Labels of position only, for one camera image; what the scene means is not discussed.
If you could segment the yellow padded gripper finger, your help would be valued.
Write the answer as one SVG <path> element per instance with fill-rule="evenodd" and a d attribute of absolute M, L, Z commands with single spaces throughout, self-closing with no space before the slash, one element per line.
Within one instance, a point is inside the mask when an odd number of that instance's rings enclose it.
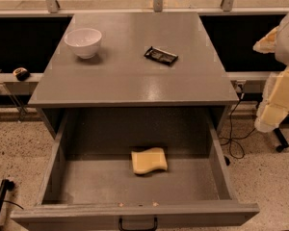
<path fill-rule="evenodd" d="M 278 128 L 289 114 L 289 66 L 269 75 L 262 97 L 254 126 L 257 131 L 268 133 Z"/>
<path fill-rule="evenodd" d="M 276 34 L 278 27 L 273 28 L 265 37 L 260 39 L 252 49 L 258 53 L 268 54 L 276 51 Z"/>

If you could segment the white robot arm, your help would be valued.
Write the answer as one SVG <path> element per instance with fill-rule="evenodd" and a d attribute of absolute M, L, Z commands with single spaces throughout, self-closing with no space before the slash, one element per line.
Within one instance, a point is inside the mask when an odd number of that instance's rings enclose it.
<path fill-rule="evenodd" d="M 268 133 L 278 128 L 289 114 L 289 13 L 252 49 L 262 54 L 274 53 L 276 60 L 286 65 L 279 74 L 271 73 L 268 77 L 256 113 L 256 130 Z"/>

